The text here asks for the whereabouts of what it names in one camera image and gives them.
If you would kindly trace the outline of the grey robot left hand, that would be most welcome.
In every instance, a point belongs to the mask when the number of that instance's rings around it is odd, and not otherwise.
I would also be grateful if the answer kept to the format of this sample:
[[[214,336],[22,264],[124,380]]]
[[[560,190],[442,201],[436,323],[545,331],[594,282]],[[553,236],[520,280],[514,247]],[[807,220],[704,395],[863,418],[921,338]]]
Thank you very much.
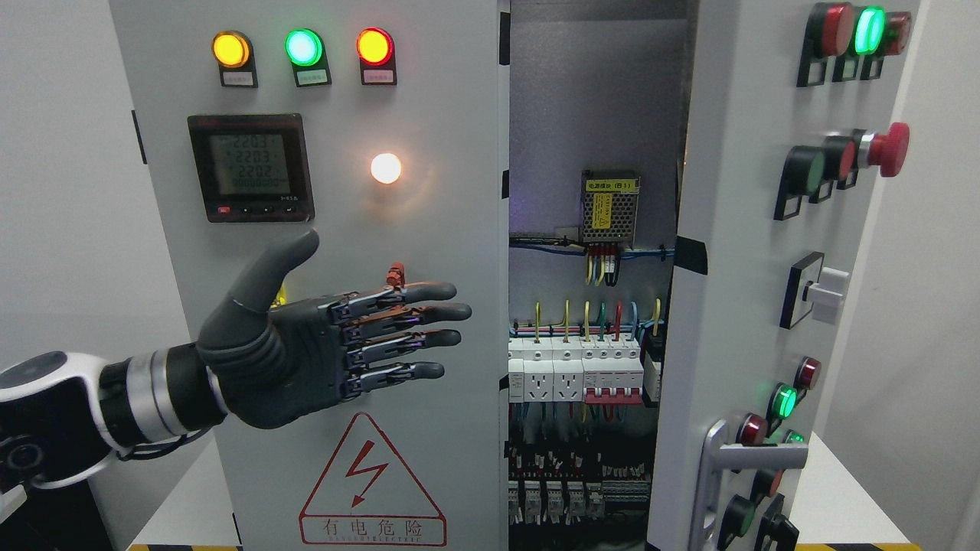
[[[461,342],[456,329],[472,308],[455,303],[448,282],[385,286],[374,292],[323,295],[273,307],[288,272],[318,250],[318,233],[280,240],[239,275],[207,318],[197,339],[228,411],[259,429],[374,390],[411,380],[439,379],[439,363],[403,356]]]

